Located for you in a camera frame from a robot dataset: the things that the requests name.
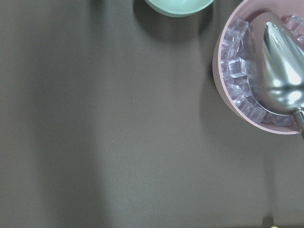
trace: dark gray surface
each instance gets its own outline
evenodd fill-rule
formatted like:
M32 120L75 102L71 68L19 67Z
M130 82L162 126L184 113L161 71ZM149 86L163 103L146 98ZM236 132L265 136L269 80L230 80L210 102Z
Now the dark gray surface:
M219 97L239 0L183 19L143 0L0 2L0 227L304 225L303 141Z

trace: pink container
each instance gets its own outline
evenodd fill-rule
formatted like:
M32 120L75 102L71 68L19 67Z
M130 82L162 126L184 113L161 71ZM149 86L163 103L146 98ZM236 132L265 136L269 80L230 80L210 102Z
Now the pink container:
M222 33L220 34L213 55L213 77L218 92L228 107L238 116L251 123L252 125L271 133L276 134L298 134L299 129L296 124L288 127L274 126L269 123L257 124L246 117L230 98L226 86L221 75L221 47L225 32L231 22L237 18L251 22L257 15L271 11L276 13L280 18L285 18L291 15L304 16L304 1L303 0L244 0L231 14L225 24Z

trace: mint green bowl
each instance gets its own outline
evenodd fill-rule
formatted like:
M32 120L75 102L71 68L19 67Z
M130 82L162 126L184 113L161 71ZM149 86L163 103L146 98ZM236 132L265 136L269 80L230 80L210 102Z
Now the mint green bowl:
M157 12L175 18L186 17L194 14L208 5L213 0L145 0Z

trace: clear plastic ice cube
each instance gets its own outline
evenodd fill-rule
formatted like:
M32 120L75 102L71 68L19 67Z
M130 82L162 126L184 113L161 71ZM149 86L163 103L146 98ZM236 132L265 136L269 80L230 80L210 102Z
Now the clear plastic ice cube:
M244 115L248 115L250 112L250 108L253 107L254 105L251 104L247 99L244 99L240 105L239 105L239 110L244 114Z
M237 18L230 26L233 30L236 30L239 32L238 39L241 40L244 36L246 30L249 27L248 21L244 21L241 18Z
M223 45L233 46L233 44L237 41L238 37L239 37L239 31L236 31L231 28L227 28L223 39Z
M292 115L273 115L272 123L275 126L291 126L295 119Z
M235 42L235 43L231 46L229 58L230 58L230 59L235 58L236 55L237 55L237 53L238 53L238 50L239 50L239 42Z
M266 124L272 123L273 116L274 115L272 113L267 112L266 115L264 116L262 122L266 123Z
M246 115L253 122L260 124L266 115L266 111L263 108L251 106L249 113Z
M227 85L227 84L233 84L234 83L233 82L233 78L230 77L230 75L228 74L228 72L223 73L223 80L224 80L225 85Z
M228 70L231 77L242 77L245 76L246 66L245 61L241 57L237 57L228 62Z
M222 45L220 58L223 61L228 61L230 57L231 45Z
M246 96L252 96L247 76L234 78L236 85L246 93Z
M260 107L260 108L261 108L260 104L257 102L256 98L255 98L253 95L248 96L248 97L247 97L247 100L248 100L251 104L253 104L255 107Z
M238 50L236 50L236 53L233 56L234 57L241 57L242 59L245 59L243 40L240 41L239 48L238 48Z
M246 98L245 93L238 85L227 84L226 88L231 99L237 106L239 106L240 103Z
M228 73L228 61L221 61L220 66L223 74Z
M286 27L294 34L295 37L299 35L302 26L304 25L304 18L292 15L285 21Z

